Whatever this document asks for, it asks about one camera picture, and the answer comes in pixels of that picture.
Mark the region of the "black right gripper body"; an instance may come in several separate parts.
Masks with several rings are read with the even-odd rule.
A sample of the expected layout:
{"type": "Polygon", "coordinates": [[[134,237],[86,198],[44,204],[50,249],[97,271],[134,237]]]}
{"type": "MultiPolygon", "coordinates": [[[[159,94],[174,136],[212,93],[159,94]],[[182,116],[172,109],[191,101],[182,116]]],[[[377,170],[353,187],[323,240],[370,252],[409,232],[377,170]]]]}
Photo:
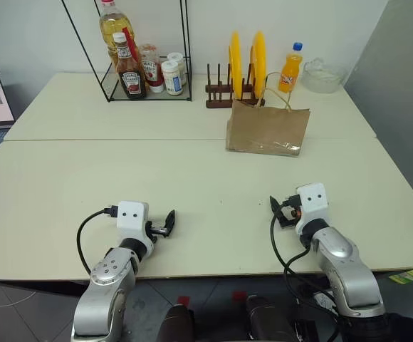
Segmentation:
{"type": "Polygon", "coordinates": [[[281,211],[288,220],[287,227],[294,227],[301,218],[301,200],[299,195],[287,197],[281,204],[281,211]]]}

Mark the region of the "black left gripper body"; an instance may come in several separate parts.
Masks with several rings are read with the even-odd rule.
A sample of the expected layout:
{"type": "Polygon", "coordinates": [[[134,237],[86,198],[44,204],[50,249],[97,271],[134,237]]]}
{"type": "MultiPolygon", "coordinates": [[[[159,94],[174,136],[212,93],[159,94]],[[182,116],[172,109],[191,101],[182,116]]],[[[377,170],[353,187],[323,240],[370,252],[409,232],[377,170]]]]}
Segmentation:
{"type": "Polygon", "coordinates": [[[165,227],[154,227],[152,221],[147,221],[145,224],[145,233],[149,238],[155,238],[157,235],[166,237],[167,229],[165,227]]]}

